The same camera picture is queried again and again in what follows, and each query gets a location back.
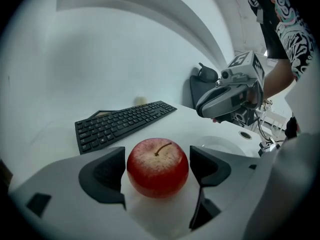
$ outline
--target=apple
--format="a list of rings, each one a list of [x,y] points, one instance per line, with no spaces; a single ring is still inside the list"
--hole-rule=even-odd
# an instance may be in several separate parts
[[[133,187],[149,198],[167,198],[186,183],[189,164],[185,152],[167,138],[148,138],[138,143],[126,162]]]

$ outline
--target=cable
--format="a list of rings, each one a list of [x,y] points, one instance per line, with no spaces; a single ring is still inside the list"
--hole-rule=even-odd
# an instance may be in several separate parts
[[[262,130],[261,124],[260,124],[260,119],[257,120],[257,123],[258,123],[258,128],[259,128],[259,131],[261,133],[261,136],[269,142],[270,138],[267,138],[265,133],[264,133],[264,131]]]

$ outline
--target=human arm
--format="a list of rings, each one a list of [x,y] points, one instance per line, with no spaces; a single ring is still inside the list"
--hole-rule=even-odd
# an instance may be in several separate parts
[[[294,81],[291,63],[288,59],[279,59],[273,70],[266,75],[263,85],[263,99],[268,99],[286,89]],[[248,100],[255,102],[255,93],[248,92]]]

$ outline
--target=keyboard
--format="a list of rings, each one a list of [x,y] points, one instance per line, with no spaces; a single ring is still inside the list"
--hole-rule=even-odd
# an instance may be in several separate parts
[[[164,118],[177,108],[163,101],[97,113],[74,123],[80,154],[103,149]]]

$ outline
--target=apple stem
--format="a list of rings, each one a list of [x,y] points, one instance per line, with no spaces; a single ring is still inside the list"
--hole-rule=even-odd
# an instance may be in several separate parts
[[[161,147],[158,149],[158,151],[154,153],[154,155],[155,155],[156,157],[159,156],[159,151],[162,150],[164,147],[169,146],[169,145],[172,145],[172,143],[169,142],[169,143],[161,146]]]

